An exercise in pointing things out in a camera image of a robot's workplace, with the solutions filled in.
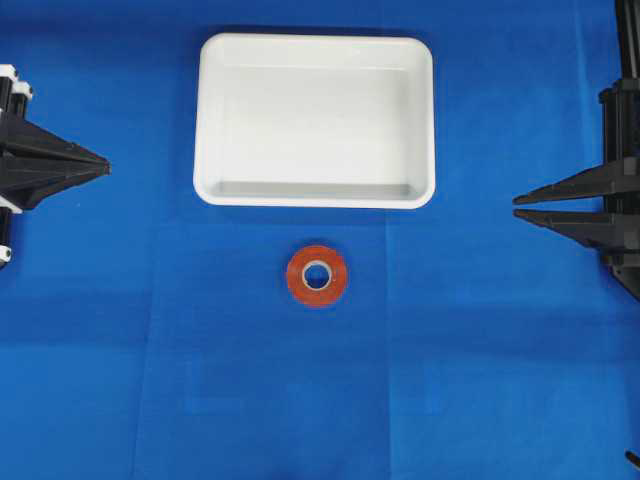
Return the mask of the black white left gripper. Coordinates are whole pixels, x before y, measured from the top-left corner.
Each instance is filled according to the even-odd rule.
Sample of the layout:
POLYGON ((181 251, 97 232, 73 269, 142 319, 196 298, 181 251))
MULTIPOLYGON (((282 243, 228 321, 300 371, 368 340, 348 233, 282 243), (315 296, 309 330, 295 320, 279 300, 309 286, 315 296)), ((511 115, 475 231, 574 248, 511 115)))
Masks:
POLYGON ((32 210, 45 198, 111 173, 109 161, 22 118, 33 89, 11 64, 1 65, 1 149, 47 160, 1 161, 1 268, 12 259, 12 216, 32 210))

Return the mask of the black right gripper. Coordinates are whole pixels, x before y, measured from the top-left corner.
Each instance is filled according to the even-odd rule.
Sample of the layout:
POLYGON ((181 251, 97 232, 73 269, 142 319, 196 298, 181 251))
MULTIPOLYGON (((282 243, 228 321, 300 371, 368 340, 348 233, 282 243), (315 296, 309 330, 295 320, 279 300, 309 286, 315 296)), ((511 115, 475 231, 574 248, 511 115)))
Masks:
POLYGON ((514 205, 604 196, 604 212, 515 209, 515 217, 605 252, 603 261, 639 297, 639 81, 622 78, 599 94, 603 165, 513 199, 514 205))

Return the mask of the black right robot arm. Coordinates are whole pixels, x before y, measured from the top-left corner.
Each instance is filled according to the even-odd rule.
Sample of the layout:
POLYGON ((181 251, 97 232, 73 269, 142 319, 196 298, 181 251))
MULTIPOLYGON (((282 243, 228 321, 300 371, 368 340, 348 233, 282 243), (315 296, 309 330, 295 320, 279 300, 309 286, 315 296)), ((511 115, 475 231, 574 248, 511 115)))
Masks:
POLYGON ((621 78, 599 93, 603 163, 513 199, 513 214, 592 248, 639 297, 639 3, 615 3, 621 78), (601 212, 531 210, 528 204, 600 197, 601 212))

